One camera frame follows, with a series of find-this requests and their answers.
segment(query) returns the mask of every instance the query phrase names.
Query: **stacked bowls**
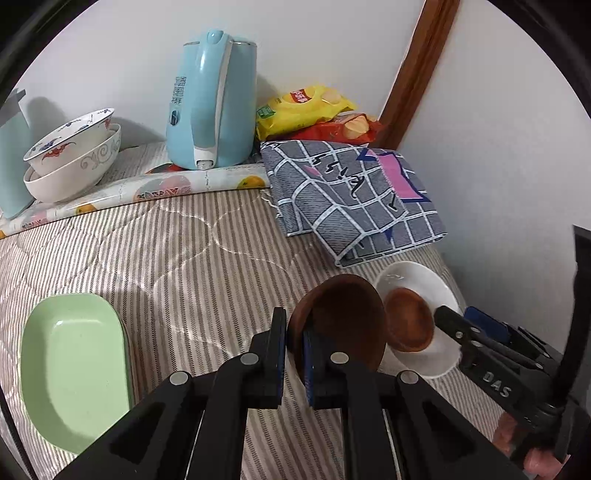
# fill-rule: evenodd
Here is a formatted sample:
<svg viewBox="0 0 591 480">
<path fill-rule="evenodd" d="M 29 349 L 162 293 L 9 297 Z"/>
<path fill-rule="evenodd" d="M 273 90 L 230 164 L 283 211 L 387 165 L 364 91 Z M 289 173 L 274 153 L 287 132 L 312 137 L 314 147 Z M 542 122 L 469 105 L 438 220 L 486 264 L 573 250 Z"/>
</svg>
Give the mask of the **stacked bowls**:
<svg viewBox="0 0 591 480">
<path fill-rule="evenodd" d="M 87 113 L 57 128 L 25 154 L 24 182 L 37 200 L 61 202 L 96 185 L 115 161 L 121 127 L 112 108 Z"/>
</svg>

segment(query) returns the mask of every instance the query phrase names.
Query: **folded cloth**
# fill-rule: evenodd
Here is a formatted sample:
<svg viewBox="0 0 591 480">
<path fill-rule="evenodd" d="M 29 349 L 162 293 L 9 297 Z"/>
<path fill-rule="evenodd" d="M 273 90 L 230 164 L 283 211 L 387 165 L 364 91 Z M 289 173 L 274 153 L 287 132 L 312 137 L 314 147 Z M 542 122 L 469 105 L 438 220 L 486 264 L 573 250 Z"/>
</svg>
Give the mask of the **folded cloth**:
<svg viewBox="0 0 591 480">
<path fill-rule="evenodd" d="M 314 232 L 338 266 L 446 234 L 427 192 L 395 151 L 288 140 L 262 143 L 261 157 L 285 234 Z"/>
</svg>

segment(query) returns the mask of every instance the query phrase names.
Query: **light blue container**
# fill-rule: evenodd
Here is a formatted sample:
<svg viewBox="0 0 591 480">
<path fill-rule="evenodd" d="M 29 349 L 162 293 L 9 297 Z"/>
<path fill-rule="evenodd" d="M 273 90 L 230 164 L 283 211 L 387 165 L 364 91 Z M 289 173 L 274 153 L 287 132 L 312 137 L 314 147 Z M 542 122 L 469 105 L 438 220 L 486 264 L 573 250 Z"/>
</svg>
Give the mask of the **light blue container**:
<svg viewBox="0 0 591 480">
<path fill-rule="evenodd" d="M 245 161 L 255 113 L 255 43 L 210 30 L 184 45 L 166 129 L 173 163 L 206 170 Z"/>
<path fill-rule="evenodd" d="M 18 104 L 24 96 L 24 90 L 13 90 L 0 109 L 0 210 L 9 219 L 34 201 L 22 179 L 29 168 L 22 158 L 33 145 L 29 125 Z"/>
</svg>

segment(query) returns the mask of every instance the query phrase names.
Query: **green plastic dish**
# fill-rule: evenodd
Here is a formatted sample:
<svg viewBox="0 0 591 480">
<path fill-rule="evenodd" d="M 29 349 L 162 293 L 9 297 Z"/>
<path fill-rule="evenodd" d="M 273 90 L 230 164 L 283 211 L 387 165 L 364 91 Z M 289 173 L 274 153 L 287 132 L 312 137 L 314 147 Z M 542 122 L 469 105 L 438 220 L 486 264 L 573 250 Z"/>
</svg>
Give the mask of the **green plastic dish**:
<svg viewBox="0 0 591 480">
<path fill-rule="evenodd" d="M 37 304 L 21 342 L 21 391 L 45 440 L 80 454 L 132 406 L 126 336 L 111 305 L 92 293 Z"/>
</svg>

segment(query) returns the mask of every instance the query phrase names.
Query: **human hand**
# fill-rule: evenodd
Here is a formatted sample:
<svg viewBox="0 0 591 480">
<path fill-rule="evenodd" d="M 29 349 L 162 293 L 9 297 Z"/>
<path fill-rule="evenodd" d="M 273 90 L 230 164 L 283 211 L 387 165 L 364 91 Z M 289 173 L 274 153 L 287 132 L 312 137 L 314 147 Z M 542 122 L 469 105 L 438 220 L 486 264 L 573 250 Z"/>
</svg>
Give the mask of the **human hand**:
<svg viewBox="0 0 591 480">
<path fill-rule="evenodd" d="M 515 419 L 508 413 L 503 412 L 503 415 L 499 418 L 492 443 L 507 456 L 511 453 L 511 439 L 516 427 L 517 422 Z M 534 448 L 525 456 L 523 466 L 526 472 L 538 475 L 537 480 L 553 480 L 564 463 L 560 463 L 551 451 Z"/>
</svg>

